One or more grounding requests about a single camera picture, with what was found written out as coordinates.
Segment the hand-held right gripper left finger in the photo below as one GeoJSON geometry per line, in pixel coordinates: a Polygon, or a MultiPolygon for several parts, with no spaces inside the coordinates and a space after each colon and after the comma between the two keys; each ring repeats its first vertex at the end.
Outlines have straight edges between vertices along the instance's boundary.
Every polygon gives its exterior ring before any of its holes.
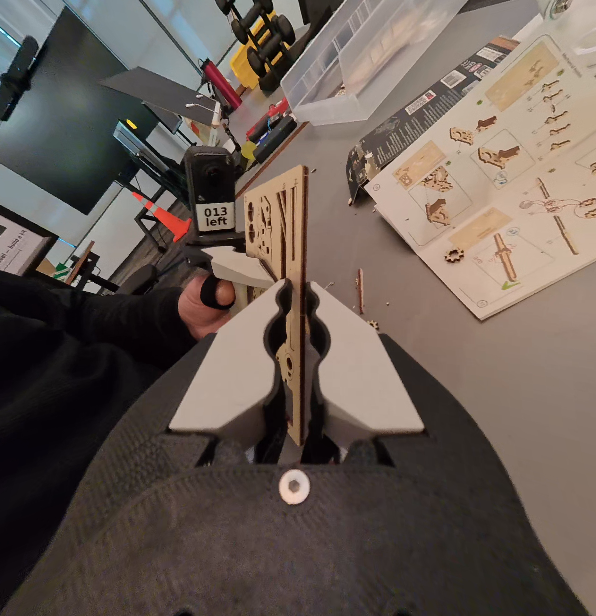
{"type": "Polygon", "coordinates": [[[286,341],[293,284],[282,279],[208,336],[191,384],[169,422],[176,434],[230,440],[255,448],[286,419],[277,352],[286,341]]]}

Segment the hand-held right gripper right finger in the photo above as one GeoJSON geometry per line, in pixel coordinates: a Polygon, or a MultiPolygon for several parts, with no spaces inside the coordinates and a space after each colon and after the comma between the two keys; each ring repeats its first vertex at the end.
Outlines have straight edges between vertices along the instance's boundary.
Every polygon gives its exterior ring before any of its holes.
{"type": "Polygon", "coordinates": [[[354,442],[421,434],[425,425],[376,328],[309,282],[311,378],[306,463],[338,462],[354,442]]]}

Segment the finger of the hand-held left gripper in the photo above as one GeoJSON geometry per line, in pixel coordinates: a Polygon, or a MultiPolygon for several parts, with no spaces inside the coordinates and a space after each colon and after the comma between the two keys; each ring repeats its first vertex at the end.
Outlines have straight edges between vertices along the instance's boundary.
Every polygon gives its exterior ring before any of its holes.
{"type": "Polygon", "coordinates": [[[209,258],[212,273],[222,280],[261,289],[269,289],[278,281],[260,259],[234,247],[215,246],[201,251],[209,258]]]}

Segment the laser-cut wooden parts sheet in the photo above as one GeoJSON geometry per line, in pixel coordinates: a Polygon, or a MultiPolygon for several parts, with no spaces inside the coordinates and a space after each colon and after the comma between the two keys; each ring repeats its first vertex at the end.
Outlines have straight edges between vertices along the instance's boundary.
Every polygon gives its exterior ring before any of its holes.
{"type": "Polygon", "coordinates": [[[251,189],[243,197],[246,253],[258,258],[276,279],[292,285],[286,341],[277,352],[283,381],[291,391],[288,433],[297,445],[305,438],[305,284],[309,169],[298,165],[251,189]]]}

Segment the person's left forearm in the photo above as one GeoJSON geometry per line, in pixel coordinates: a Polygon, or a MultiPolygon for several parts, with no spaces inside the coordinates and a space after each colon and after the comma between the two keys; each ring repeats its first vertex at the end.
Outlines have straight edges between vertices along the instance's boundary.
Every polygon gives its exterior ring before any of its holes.
{"type": "Polygon", "coordinates": [[[98,296],[0,271],[0,380],[72,367],[85,376],[123,365],[166,370],[196,344],[179,316],[180,295],[98,296]]]}

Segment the person's left hand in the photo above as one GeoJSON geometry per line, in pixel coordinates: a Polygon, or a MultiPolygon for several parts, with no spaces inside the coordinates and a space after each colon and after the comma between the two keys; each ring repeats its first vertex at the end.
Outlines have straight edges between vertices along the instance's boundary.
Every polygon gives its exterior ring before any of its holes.
{"type": "Polygon", "coordinates": [[[199,341],[230,321],[235,301],[233,283],[209,274],[193,277],[180,293],[177,305],[190,335],[199,341]]]}

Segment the orange traffic cone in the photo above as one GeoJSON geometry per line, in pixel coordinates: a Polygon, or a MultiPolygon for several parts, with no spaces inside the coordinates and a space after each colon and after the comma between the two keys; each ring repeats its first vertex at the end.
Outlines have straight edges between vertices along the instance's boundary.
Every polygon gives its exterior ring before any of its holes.
{"type": "Polygon", "coordinates": [[[178,242],[189,231],[192,225],[192,219],[181,220],[177,216],[171,214],[169,211],[157,206],[150,201],[147,197],[143,196],[139,192],[132,191],[132,195],[143,205],[144,210],[140,212],[143,217],[148,219],[156,219],[165,228],[167,228],[173,234],[173,242],[178,242]]]}

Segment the black electronic device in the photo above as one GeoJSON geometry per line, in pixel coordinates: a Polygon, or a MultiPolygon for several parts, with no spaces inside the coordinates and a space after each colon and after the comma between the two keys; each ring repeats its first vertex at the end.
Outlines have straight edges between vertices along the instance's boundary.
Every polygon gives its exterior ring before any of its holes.
{"type": "Polygon", "coordinates": [[[280,122],[258,143],[254,150],[254,159],[260,165],[282,146],[294,132],[297,122],[293,115],[284,116],[280,122]]]}

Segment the red cylinder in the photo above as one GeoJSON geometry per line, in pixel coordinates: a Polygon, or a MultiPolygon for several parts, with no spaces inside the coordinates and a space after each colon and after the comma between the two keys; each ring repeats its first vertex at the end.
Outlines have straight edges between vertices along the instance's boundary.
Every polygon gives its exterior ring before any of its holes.
{"type": "Polygon", "coordinates": [[[209,87],[227,115],[239,109],[242,104],[241,97],[212,60],[207,58],[201,62],[201,72],[202,84],[209,87]]]}

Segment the black flat board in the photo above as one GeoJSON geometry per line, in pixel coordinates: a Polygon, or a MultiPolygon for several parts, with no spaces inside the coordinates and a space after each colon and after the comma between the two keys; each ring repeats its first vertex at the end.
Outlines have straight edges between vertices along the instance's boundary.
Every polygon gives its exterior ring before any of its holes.
{"type": "Polygon", "coordinates": [[[99,84],[201,124],[220,125],[219,102],[140,66],[100,80],[99,84]]]}

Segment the clear plastic container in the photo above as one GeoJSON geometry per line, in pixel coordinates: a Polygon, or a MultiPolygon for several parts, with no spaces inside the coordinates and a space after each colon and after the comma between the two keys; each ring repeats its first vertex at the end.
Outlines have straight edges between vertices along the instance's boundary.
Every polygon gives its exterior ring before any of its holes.
{"type": "Polygon", "coordinates": [[[281,81],[297,122],[368,119],[466,1],[344,1],[281,81]]]}

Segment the black dumbbells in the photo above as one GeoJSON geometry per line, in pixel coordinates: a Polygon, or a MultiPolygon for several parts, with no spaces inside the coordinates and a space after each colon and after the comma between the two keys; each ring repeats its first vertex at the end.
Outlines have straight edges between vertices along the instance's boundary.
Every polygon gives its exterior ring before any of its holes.
{"type": "Polygon", "coordinates": [[[272,89],[276,89],[283,76],[282,61],[291,63],[289,51],[295,43],[291,22],[275,12],[272,1],[253,1],[243,16],[235,1],[216,1],[216,4],[230,19],[233,35],[241,45],[230,61],[240,85],[254,90],[262,79],[269,78],[272,89]]]}

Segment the black monitor screen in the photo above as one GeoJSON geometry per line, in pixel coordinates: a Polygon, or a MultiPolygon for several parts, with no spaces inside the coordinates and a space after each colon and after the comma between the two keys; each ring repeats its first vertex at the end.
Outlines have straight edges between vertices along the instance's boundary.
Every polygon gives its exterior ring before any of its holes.
{"type": "Polygon", "coordinates": [[[0,164],[81,214],[90,214],[130,162],[114,137],[130,120],[147,139],[158,120],[101,81],[126,67],[65,7],[32,66],[31,88],[0,122],[0,164]]]}

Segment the black cardboard kit box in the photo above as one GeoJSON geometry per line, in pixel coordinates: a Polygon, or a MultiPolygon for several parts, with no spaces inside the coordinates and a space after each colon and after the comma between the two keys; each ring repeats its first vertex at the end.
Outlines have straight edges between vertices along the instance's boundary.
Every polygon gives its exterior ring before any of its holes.
{"type": "Polygon", "coordinates": [[[498,36],[461,62],[418,97],[361,137],[349,151],[345,168],[348,205],[390,162],[450,111],[517,46],[498,36]]]}

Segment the framed sign with marker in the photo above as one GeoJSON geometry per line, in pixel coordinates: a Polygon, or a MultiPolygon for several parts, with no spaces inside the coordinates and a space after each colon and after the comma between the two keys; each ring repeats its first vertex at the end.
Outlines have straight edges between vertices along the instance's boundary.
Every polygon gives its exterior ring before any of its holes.
{"type": "Polygon", "coordinates": [[[29,275],[57,241],[56,234],[0,205],[0,271],[29,275]]]}

